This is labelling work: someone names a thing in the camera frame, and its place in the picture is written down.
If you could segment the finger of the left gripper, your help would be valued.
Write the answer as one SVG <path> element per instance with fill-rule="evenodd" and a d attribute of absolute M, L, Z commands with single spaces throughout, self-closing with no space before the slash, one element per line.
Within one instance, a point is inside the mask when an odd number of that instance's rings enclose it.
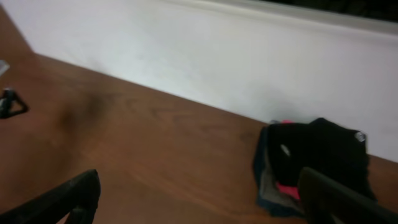
<path fill-rule="evenodd" d="M 14 104 L 19 105 L 20 110 L 13 110 Z M 11 88 L 3 89 L 1 96 L 1 119 L 8 119 L 29 111 L 29 107 L 25 104 L 19 95 Z"/>

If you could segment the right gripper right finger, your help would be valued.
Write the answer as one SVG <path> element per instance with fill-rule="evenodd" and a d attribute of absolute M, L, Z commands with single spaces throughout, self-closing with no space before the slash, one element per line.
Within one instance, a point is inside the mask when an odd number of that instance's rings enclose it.
<path fill-rule="evenodd" d="M 309 167 L 298 191 L 310 224 L 397 224 L 396 213 Z"/>

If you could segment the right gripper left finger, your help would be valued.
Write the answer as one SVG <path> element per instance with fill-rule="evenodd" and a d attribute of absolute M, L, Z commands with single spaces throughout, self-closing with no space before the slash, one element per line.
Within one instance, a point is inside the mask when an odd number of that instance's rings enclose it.
<path fill-rule="evenodd" d="M 101 194 L 98 172 L 87 170 L 1 214 L 1 223 L 93 223 Z"/>

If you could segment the black t-shirt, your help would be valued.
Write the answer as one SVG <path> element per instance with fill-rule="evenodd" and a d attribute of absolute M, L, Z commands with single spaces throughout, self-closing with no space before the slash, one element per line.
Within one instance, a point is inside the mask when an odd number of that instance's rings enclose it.
<path fill-rule="evenodd" d="M 267 127 L 267 151 L 277 182 L 298 186 L 309 167 L 355 192 L 376 200 L 368 176 L 367 136 L 325 118 L 305 123 L 275 123 Z"/>

